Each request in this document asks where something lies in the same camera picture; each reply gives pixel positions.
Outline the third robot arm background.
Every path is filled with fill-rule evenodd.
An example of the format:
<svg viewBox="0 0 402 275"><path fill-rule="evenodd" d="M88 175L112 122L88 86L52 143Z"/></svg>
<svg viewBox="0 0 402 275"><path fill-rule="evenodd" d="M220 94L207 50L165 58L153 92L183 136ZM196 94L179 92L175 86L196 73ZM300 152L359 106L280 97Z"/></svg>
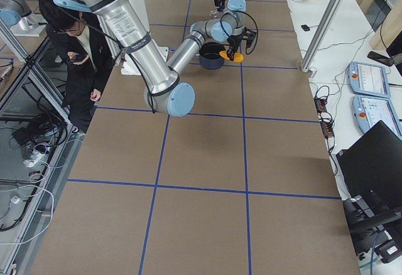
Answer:
<svg viewBox="0 0 402 275"><path fill-rule="evenodd" d="M1 0L1 20L14 36L39 37L47 24L25 0Z"/></svg>

